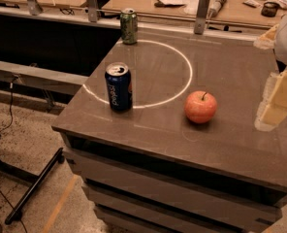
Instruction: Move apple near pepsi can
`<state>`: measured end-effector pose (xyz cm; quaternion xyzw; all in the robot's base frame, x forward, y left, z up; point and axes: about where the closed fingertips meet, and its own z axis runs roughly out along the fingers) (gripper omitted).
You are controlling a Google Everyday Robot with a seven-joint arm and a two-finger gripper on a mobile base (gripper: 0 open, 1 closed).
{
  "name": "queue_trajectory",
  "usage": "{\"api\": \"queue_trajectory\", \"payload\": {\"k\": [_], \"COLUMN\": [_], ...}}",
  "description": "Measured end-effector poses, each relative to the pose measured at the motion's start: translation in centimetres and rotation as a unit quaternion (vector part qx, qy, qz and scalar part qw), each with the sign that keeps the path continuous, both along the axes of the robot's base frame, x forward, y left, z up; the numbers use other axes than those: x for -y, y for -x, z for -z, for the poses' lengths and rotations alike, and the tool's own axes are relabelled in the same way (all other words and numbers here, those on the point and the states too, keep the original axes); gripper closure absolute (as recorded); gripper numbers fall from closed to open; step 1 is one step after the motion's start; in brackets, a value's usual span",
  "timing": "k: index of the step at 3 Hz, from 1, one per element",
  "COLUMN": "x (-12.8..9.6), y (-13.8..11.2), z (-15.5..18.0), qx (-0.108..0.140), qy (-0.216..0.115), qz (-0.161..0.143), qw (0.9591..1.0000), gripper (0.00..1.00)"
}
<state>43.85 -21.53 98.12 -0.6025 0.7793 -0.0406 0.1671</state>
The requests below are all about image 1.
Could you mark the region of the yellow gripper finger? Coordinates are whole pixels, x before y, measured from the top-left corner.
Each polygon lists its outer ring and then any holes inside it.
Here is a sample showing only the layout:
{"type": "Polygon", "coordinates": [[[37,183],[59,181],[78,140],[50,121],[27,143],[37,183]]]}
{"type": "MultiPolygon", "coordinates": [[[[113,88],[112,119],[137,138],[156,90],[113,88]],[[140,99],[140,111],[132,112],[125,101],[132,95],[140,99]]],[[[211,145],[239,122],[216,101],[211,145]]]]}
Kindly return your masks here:
{"type": "Polygon", "coordinates": [[[269,50],[274,48],[275,35],[278,24],[270,28],[264,34],[259,36],[253,43],[253,46],[261,50],[269,50]]]}
{"type": "Polygon", "coordinates": [[[259,104],[254,125],[260,131],[272,131],[287,117],[287,68],[270,73],[259,104]]]}

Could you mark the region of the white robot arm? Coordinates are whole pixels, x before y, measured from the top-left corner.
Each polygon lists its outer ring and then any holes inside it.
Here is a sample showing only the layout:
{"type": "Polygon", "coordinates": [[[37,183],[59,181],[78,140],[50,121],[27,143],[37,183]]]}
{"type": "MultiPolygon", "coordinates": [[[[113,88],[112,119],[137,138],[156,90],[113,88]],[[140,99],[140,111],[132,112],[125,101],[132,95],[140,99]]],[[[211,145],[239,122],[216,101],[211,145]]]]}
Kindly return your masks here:
{"type": "Polygon", "coordinates": [[[260,131],[272,131],[287,117],[287,14],[275,30],[270,29],[259,41],[264,41],[267,36],[274,36],[275,57],[286,68],[280,74],[270,73],[267,78],[254,122],[260,131]]]}

